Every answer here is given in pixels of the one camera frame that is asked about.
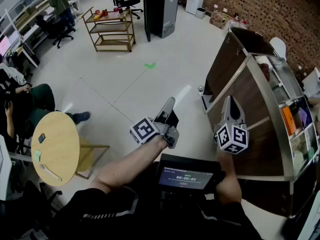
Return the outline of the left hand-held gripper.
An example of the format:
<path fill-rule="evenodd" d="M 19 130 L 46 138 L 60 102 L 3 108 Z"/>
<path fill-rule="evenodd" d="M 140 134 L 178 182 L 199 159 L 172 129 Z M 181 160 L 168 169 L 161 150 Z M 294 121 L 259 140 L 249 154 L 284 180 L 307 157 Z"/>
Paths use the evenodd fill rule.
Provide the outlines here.
<path fill-rule="evenodd" d="M 160 135 L 169 149 L 174 149 L 180 136 L 177 126 L 179 119 L 173 111 L 176 99 L 170 97 L 155 118 L 145 117 L 130 127 L 129 133 L 142 145 L 154 136 Z"/>

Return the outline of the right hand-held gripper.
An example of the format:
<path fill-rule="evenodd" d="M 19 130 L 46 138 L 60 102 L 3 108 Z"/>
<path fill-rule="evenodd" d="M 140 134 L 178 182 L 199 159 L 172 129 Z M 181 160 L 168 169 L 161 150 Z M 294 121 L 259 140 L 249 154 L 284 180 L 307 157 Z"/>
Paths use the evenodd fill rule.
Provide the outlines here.
<path fill-rule="evenodd" d="M 245 113 L 240 103 L 231 95 L 223 103 L 223 119 L 215 125 L 214 138 L 217 146 L 225 152 L 237 155 L 249 145 Z"/>

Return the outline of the brown steel housekeeping cart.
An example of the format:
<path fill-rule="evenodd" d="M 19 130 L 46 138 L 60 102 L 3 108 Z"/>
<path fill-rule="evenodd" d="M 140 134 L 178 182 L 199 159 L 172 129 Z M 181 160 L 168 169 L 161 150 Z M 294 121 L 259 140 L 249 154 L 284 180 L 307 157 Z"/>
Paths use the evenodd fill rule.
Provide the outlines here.
<path fill-rule="evenodd" d="M 269 66 L 270 81 L 259 67 L 262 63 Z M 230 27 L 199 90 L 213 131 L 223 118 L 227 96 L 244 111 L 248 148 L 233 156 L 242 197 L 267 212 L 297 216 L 317 186 L 319 142 L 302 84 L 287 61 L 259 33 Z M 289 136 L 281 109 L 294 101 L 309 109 L 312 123 L 303 128 L 299 114 L 293 115 L 296 131 Z M 314 145 L 316 152 L 295 174 L 291 141 L 302 134 L 307 150 Z"/>

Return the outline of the person's right forearm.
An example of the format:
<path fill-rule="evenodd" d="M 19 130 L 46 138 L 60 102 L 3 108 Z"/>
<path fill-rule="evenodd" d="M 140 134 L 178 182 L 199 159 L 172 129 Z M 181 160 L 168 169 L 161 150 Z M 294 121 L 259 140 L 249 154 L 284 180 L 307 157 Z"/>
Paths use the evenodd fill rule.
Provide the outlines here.
<path fill-rule="evenodd" d="M 225 172 L 224 179 L 216 186 L 219 202 L 223 205 L 241 203 L 242 190 L 235 172 L 232 154 L 217 147 L 216 161 L 220 163 L 221 170 Z"/>

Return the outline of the person's left forearm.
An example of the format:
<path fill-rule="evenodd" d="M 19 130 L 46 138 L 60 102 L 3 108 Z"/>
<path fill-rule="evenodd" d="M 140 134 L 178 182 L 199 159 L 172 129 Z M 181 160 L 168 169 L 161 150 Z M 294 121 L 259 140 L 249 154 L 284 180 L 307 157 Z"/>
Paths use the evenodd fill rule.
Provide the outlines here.
<path fill-rule="evenodd" d="M 113 189 L 129 184 L 147 169 L 167 146 L 168 143 L 162 135 L 154 136 L 120 160 L 106 164 L 90 183 L 89 188 L 107 194 Z"/>

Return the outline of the dark red pouch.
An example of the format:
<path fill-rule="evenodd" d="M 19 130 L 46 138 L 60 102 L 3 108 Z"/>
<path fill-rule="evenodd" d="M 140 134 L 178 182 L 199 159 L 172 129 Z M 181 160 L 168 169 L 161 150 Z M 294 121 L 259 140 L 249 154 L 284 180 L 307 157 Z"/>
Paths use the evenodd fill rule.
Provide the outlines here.
<path fill-rule="evenodd" d="M 266 80 L 269 82 L 270 81 L 269 65 L 266 63 L 259 63 L 258 65 L 259 65 L 263 75 L 265 76 Z"/>

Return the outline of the orange flat box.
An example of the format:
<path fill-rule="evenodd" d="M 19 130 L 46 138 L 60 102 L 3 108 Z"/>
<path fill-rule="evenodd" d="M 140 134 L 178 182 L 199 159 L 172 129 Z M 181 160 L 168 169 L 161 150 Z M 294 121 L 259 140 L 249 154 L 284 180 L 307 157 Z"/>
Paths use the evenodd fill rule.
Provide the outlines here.
<path fill-rule="evenodd" d="M 289 106 L 285 106 L 281 109 L 281 114 L 287 129 L 289 136 L 292 136 L 296 132 L 296 124 Z"/>

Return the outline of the dark pump bottle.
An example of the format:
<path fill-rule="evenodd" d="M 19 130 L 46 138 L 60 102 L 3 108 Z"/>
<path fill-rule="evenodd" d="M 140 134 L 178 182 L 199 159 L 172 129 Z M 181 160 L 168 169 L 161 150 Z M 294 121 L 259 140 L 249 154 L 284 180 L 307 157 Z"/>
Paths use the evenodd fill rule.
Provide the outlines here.
<path fill-rule="evenodd" d="M 292 104 L 289 105 L 289 109 L 291 114 L 294 116 L 299 112 L 299 109 L 301 107 L 300 101 L 294 101 Z"/>

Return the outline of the purple cloth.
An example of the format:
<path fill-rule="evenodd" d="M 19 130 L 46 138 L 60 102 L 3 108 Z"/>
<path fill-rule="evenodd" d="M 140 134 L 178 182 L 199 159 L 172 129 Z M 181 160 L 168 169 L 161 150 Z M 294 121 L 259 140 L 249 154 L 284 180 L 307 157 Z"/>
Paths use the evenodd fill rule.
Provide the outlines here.
<path fill-rule="evenodd" d="M 311 113 L 307 107 L 300 107 L 298 110 L 298 115 L 304 129 L 313 122 Z"/>

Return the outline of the white soft packet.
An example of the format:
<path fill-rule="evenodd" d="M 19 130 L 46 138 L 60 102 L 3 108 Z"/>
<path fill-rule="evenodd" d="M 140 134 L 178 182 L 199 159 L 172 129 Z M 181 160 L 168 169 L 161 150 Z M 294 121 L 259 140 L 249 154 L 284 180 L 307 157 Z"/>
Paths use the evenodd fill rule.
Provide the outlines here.
<path fill-rule="evenodd" d="M 298 174 L 308 160 L 308 146 L 305 134 L 302 134 L 291 141 L 291 150 L 294 173 Z"/>

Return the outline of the black chest-mounted screen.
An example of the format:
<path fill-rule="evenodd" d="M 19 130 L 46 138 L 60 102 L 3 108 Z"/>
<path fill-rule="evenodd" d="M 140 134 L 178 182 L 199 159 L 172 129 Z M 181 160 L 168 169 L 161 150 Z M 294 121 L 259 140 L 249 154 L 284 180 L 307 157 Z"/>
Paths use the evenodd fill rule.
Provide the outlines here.
<path fill-rule="evenodd" d="M 219 162 L 161 154 L 155 181 L 161 191 L 181 195 L 207 195 L 226 177 Z"/>

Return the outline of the white table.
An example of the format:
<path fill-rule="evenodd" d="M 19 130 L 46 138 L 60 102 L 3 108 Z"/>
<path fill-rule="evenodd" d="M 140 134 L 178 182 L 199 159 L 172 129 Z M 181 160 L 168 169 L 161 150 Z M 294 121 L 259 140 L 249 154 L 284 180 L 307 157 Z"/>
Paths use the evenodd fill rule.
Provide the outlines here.
<path fill-rule="evenodd" d="M 308 98 L 320 98 L 320 71 L 317 67 L 303 80 L 303 93 Z"/>

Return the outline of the tall black cabinet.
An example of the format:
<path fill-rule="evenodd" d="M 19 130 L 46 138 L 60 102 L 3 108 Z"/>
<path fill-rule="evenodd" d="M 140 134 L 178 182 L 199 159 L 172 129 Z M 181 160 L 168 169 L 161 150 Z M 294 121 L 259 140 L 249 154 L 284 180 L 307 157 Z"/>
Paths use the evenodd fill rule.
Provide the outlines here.
<path fill-rule="evenodd" d="M 143 0 L 144 29 L 147 41 L 154 34 L 166 38 L 176 27 L 178 0 Z"/>

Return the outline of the yellow wooden chair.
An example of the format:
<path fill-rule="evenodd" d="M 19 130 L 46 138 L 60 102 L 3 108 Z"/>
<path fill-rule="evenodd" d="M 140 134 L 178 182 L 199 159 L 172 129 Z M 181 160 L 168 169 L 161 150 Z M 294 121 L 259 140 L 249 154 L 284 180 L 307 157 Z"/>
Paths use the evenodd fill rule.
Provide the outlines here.
<path fill-rule="evenodd" d="M 109 150 L 110 146 L 105 144 L 91 144 L 87 139 L 79 138 L 79 160 L 75 171 L 75 176 L 89 180 L 93 174 L 93 168 Z M 95 156 L 94 149 L 102 149 L 102 152 Z"/>

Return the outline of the cardboard box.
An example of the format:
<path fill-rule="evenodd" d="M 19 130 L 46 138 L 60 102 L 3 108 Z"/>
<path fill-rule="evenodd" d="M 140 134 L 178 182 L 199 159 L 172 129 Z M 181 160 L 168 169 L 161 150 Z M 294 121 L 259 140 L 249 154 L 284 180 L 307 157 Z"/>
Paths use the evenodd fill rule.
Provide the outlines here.
<path fill-rule="evenodd" d="M 209 23 L 222 30 L 230 19 L 232 19 L 232 17 L 227 13 L 215 10 L 211 13 Z"/>

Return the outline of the wooden three-tier trolley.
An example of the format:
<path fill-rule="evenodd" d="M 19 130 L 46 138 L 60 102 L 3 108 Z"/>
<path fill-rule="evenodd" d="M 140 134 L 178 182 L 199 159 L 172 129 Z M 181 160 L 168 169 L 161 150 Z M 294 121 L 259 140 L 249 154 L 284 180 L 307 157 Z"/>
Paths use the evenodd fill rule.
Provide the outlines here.
<path fill-rule="evenodd" d="M 132 52 L 136 44 L 134 21 L 130 9 L 119 12 L 116 18 L 114 11 L 108 16 L 94 20 L 96 12 L 91 7 L 80 17 L 96 52 Z"/>

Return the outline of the yellow and red snack pack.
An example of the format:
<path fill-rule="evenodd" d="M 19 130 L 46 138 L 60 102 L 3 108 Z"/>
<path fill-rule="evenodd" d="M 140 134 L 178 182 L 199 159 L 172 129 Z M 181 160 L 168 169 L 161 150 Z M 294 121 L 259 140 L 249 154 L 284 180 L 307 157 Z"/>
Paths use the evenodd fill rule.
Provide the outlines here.
<path fill-rule="evenodd" d="M 108 16 L 108 10 L 107 9 L 103 9 L 102 11 L 96 10 L 95 11 L 95 16 L 93 18 L 94 21 L 99 20 L 101 17 L 106 17 Z"/>

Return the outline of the person's black shirt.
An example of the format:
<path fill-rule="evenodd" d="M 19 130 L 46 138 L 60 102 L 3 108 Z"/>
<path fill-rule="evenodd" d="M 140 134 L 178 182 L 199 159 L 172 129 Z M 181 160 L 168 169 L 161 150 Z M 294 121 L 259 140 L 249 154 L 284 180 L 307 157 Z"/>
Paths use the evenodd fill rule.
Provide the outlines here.
<path fill-rule="evenodd" d="M 132 188 L 77 191 L 56 214 L 52 240 L 262 240 L 238 202 L 160 203 Z"/>

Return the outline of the white jacket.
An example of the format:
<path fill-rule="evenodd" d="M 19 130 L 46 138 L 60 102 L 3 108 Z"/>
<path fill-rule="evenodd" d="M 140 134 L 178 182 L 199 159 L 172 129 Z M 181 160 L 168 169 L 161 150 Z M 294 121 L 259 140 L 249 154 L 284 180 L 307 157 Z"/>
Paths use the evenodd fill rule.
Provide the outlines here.
<path fill-rule="evenodd" d="M 14 67 L 10 67 L 2 62 L 0 63 L 0 70 L 3 70 L 9 79 L 15 80 L 21 86 L 27 83 L 25 76 Z"/>

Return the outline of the white shelving rack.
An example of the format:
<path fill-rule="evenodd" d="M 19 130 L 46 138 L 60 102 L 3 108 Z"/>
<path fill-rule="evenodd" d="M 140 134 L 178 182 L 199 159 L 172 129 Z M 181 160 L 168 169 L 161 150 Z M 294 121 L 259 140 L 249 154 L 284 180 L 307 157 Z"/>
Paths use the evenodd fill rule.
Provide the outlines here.
<path fill-rule="evenodd" d="M 80 0 L 68 0 L 74 21 L 79 21 L 82 14 Z M 36 25 L 36 16 L 42 15 L 50 23 L 57 22 L 60 18 L 56 15 L 49 0 L 18 0 L 11 8 L 5 9 L 0 17 L 0 38 L 7 36 L 11 47 L 4 56 L 10 53 L 23 54 L 28 62 L 35 68 L 39 60 L 34 49 L 47 39 L 47 34 Z"/>

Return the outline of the pink-lit monitor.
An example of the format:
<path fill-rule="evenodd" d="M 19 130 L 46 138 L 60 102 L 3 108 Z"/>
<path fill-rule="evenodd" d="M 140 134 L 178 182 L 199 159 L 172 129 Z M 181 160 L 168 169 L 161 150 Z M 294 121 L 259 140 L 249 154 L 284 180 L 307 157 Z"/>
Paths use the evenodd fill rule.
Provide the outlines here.
<path fill-rule="evenodd" d="M 7 36 L 2 36 L 0 38 L 0 55 L 4 56 L 6 52 L 10 49 L 11 47 L 11 42 Z"/>

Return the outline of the white desk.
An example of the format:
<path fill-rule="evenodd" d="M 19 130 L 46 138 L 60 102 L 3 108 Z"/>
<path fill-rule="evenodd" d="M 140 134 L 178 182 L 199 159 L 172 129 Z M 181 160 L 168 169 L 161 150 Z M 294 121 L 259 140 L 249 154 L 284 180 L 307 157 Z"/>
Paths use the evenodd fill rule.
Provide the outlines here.
<path fill-rule="evenodd" d="M 32 162 L 32 158 L 30 156 L 8 151 L 5 143 L 5 139 L 2 135 L 0 135 L 0 200 L 1 201 L 5 201 L 7 198 L 9 177 L 12 169 L 12 159 Z"/>

